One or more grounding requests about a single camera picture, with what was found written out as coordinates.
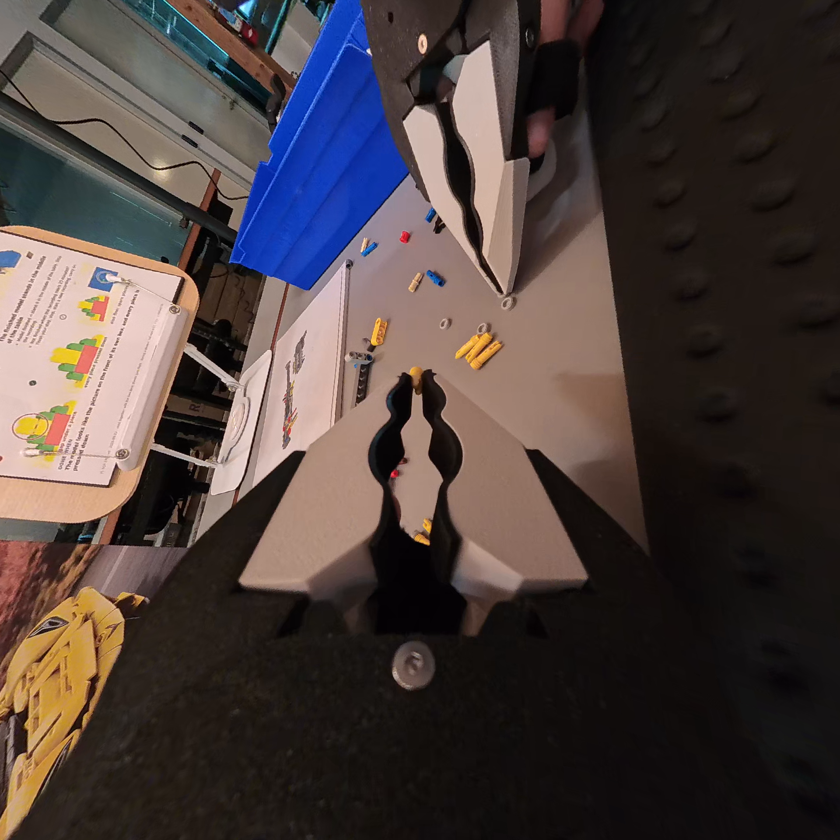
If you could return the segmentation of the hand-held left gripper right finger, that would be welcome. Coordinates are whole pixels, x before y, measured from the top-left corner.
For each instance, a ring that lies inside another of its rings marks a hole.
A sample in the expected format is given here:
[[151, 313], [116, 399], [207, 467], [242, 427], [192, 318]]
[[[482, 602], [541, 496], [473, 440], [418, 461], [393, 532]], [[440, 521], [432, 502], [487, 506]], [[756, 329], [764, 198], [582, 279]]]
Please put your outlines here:
[[465, 600], [460, 632], [477, 635], [498, 604], [582, 588], [589, 575], [522, 443], [432, 371], [424, 417], [441, 478], [432, 563]]

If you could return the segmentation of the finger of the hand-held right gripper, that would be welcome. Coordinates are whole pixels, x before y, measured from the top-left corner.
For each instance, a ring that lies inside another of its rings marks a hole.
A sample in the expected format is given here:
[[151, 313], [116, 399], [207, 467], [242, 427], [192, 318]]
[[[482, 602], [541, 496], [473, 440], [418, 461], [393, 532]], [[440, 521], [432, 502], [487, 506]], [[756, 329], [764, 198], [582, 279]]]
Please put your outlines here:
[[451, 113], [469, 165], [467, 218], [477, 265], [499, 296], [509, 296], [520, 259], [529, 159], [506, 151], [489, 41], [464, 59]]
[[502, 293], [483, 256], [483, 229], [474, 206], [475, 178], [447, 103], [416, 105], [403, 121], [430, 203], [490, 288]]

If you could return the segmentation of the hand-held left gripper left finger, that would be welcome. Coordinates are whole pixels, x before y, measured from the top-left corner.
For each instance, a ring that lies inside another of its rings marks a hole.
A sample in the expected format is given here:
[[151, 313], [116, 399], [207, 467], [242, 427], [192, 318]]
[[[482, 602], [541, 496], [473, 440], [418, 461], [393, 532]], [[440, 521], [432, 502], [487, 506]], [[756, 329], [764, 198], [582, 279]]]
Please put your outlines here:
[[412, 551], [389, 480], [414, 383], [400, 374], [311, 444], [239, 578], [293, 601], [282, 632], [413, 630]]

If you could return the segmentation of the pile of yellow lego pins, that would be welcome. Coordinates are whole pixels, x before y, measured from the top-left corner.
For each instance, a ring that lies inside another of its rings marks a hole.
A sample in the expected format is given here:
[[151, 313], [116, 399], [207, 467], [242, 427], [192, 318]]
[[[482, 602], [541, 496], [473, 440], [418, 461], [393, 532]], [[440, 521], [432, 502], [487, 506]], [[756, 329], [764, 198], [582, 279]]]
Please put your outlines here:
[[455, 359], [464, 361], [472, 370], [478, 371], [504, 346], [492, 332], [476, 333], [456, 351]]

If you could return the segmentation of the grey black lego chassis assembly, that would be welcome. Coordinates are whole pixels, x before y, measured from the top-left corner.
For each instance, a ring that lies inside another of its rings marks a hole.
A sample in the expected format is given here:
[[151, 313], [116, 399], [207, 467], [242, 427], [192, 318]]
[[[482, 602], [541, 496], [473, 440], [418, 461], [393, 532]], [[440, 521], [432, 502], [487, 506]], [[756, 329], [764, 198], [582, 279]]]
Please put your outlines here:
[[[363, 402], [369, 392], [371, 378], [371, 367], [374, 361], [375, 346], [368, 343], [365, 350], [351, 350], [345, 354], [344, 360], [356, 370], [356, 385], [354, 391], [353, 405], [357, 406]], [[397, 478], [403, 474], [404, 467], [408, 464], [409, 458], [403, 456], [397, 466], [391, 470], [389, 486], [394, 489]]]

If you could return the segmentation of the lego instruction booklet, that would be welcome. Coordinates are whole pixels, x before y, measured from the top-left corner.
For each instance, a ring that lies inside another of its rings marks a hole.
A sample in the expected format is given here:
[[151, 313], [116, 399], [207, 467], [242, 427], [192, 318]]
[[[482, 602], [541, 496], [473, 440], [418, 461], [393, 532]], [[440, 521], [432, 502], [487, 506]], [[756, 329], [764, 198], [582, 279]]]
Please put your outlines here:
[[337, 421], [350, 273], [341, 265], [276, 342], [255, 441], [254, 486]]

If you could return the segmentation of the black lego set box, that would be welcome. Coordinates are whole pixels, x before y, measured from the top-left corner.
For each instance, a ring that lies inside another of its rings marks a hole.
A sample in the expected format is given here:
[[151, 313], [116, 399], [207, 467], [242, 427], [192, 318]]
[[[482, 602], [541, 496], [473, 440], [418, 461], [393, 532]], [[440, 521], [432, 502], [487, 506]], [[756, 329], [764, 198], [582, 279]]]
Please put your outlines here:
[[184, 548], [2, 541], [1, 837], [76, 747]]

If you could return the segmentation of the person's right hand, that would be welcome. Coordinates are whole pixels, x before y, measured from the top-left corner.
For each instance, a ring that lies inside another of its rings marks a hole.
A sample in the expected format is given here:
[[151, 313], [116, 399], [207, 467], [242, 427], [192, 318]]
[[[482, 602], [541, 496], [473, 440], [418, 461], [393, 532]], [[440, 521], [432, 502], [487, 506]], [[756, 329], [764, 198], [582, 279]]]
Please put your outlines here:
[[[544, 46], [555, 41], [569, 41], [576, 44], [578, 58], [582, 58], [604, 10], [603, 1], [545, 1], [541, 2], [541, 25], [539, 44]], [[545, 108], [534, 110], [528, 115], [528, 157], [538, 159], [546, 151], [553, 125], [567, 112], [557, 109], [553, 102]]]

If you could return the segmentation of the stack of blue plastic bins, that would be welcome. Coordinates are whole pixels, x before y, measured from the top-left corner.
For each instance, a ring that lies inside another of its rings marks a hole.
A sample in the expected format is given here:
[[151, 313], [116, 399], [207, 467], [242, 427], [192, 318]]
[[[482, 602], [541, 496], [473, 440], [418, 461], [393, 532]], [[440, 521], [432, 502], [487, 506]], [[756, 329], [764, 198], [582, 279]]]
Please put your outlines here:
[[408, 174], [361, 4], [334, 5], [261, 162], [233, 263], [309, 290]]

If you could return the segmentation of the black perforated board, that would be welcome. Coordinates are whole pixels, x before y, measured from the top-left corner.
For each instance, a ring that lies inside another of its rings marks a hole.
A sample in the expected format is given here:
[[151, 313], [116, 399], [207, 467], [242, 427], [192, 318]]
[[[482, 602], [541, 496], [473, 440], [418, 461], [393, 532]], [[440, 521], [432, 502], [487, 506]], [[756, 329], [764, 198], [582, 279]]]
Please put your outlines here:
[[591, 131], [651, 553], [780, 838], [838, 838], [838, 2], [605, 2]]

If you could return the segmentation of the black tripod pole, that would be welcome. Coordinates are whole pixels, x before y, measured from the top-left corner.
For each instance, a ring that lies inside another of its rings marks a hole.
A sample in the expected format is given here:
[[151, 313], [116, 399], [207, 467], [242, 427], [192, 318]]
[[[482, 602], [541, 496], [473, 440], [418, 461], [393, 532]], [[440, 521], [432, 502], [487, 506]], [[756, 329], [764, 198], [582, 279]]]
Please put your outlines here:
[[11, 98], [5, 92], [1, 93], [1, 110], [3, 116], [15, 121], [21, 127], [34, 131], [38, 136], [58, 146], [64, 152], [74, 154], [90, 165], [96, 166], [101, 171], [121, 180], [124, 184], [132, 186], [133, 189], [150, 199], [169, 207], [188, 221], [206, 229], [215, 235], [223, 245], [229, 247], [234, 245], [237, 234], [230, 226], [223, 224], [199, 206], [168, 192], [161, 185], [94, 148], [73, 133], [55, 125], [43, 115], [27, 108], [22, 102]]

